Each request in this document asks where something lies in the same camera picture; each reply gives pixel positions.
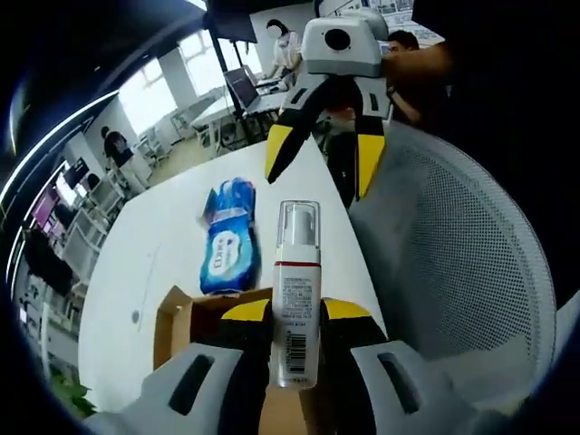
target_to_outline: product label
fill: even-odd
[[[273,295],[277,381],[313,385],[318,370],[320,267],[275,268],[278,289]]]
[[[232,231],[218,233],[211,243],[212,256],[208,271],[213,276],[222,276],[239,257],[239,236]]]

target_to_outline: floor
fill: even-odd
[[[182,140],[173,146],[168,158],[153,170],[149,180],[150,186],[156,186],[213,157],[214,150],[210,147],[202,147],[195,138]]]

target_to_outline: wet wipes package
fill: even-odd
[[[251,182],[231,179],[211,190],[204,209],[206,256],[199,274],[205,295],[252,288],[259,266],[254,238],[256,191]]]

